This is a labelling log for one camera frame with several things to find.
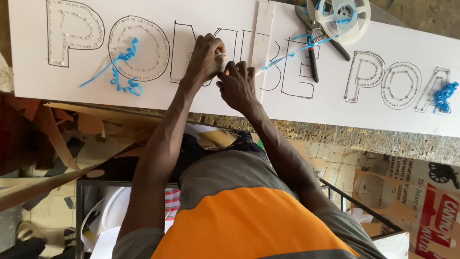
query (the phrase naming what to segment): pliers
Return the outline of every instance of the pliers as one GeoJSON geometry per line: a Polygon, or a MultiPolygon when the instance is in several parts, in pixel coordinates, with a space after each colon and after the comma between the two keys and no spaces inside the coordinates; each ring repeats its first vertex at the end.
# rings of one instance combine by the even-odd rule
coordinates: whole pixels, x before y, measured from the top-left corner
{"type": "MultiPolygon", "coordinates": [[[[312,35],[313,37],[313,32],[314,31],[320,31],[321,34],[314,39],[309,39],[309,42],[311,40],[311,43],[317,43],[322,40],[326,40],[329,38],[329,36],[324,32],[322,29],[322,26],[319,22],[315,20],[315,8],[313,6],[313,2],[311,0],[307,0],[306,2],[307,5],[307,12],[304,12],[299,6],[295,7],[295,12],[297,16],[305,22],[307,25],[307,34],[312,35]]],[[[330,40],[332,46],[345,58],[346,61],[350,61],[350,55],[348,52],[342,47],[342,45],[334,40],[330,40]]],[[[310,68],[311,68],[311,73],[313,75],[313,80],[318,83],[319,78],[318,78],[318,70],[316,68],[316,58],[315,58],[315,50],[313,47],[308,48],[308,55],[310,56],[310,68]]]]}

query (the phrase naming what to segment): man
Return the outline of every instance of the man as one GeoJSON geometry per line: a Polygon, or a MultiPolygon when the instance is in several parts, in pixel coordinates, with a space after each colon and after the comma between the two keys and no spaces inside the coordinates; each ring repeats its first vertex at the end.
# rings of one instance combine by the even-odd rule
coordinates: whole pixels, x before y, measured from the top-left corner
{"type": "Polygon", "coordinates": [[[214,56],[224,53],[220,39],[197,38],[177,93],[139,159],[113,258],[385,258],[360,224],[324,195],[307,162],[276,130],[255,96],[255,69],[229,62],[222,73],[223,56],[214,56]],[[182,173],[190,105],[216,75],[222,98],[249,120],[266,154],[239,151],[238,144],[251,141],[238,141],[182,173]],[[180,209],[164,234],[164,189],[178,168],[180,209]]]}

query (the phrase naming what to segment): black handle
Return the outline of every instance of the black handle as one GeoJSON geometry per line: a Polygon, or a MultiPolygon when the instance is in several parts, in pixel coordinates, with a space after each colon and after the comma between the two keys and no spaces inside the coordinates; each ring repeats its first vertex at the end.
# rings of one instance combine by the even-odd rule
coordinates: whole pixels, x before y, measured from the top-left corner
{"type": "Polygon", "coordinates": [[[316,68],[315,49],[312,47],[308,48],[308,55],[310,56],[310,68],[311,74],[313,75],[313,80],[316,83],[319,83],[318,69],[316,68]]]}
{"type": "Polygon", "coordinates": [[[334,46],[334,48],[342,55],[342,57],[345,58],[346,61],[350,61],[350,55],[348,54],[348,52],[344,49],[344,47],[342,47],[342,45],[334,40],[330,40],[331,41],[331,44],[332,46],[334,46]]]}

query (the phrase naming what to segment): black pants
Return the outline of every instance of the black pants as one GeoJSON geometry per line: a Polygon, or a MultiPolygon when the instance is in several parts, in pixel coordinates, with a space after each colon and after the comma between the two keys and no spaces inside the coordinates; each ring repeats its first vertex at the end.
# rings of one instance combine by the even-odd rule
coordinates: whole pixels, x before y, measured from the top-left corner
{"type": "Polygon", "coordinates": [[[170,181],[176,182],[180,189],[179,178],[182,173],[191,166],[194,162],[204,158],[207,155],[214,154],[217,152],[225,152],[229,150],[237,151],[250,151],[258,152],[266,157],[265,150],[259,147],[253,142],[251,135],[247,132],[239,132],[241,137],[238,137],[230,146],[222,150],[205,150],[198,144],[198,140],[189,134],[184,134],[182,138],[182,144],[180,146],[180,154],[177,160],[176,167],[172,172],[170,181]]]}
{"type": "MultiPolygon", "coordinates": [[[[0,259],[37,259],[45,249],[46,241],[41,238],[31,238],[26,241],[18,241],[16,245],[0,253],[0,259]]],[[[53,256],[51,259],[74,259],[75,247],[66,247],[62,254],[53,256]]]]}

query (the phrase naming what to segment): acrylic sheet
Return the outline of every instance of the acrylic sheet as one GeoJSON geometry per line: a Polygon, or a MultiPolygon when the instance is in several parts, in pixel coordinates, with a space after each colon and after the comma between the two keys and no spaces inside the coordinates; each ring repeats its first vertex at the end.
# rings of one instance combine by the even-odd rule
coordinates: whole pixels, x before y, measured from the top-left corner
{"type": "MultiPolygon", "coordinates": [[[[275,3],[269,59],[306,45],[306,25],[294,6],[275,3]]],[[[308,51],[288,57],[265,75],[262,103],[271,119],[460,137],[460,90],[452,113],[433,113],[433,92],[460,81],[460,41],[371,22],[344,46],[345,59],[325,42],[315,47],[319,83],[308,51]]]]}
{"type": "MultiPolygon", "coordinates": [[[[15,94],[21,97],[167,109],[198,35],[212,33],[226,45],[227,61],[251,60],[256,0],[11,0],[15,94]],[[117,61],[123,87],[136,77],[135,96],[110,84],[111,67],[82,88],[131,41],[136,55],[117,61]]],[[[217,78],[207,82],[192,112],[239,115],[220,97],[217,78]]]]}

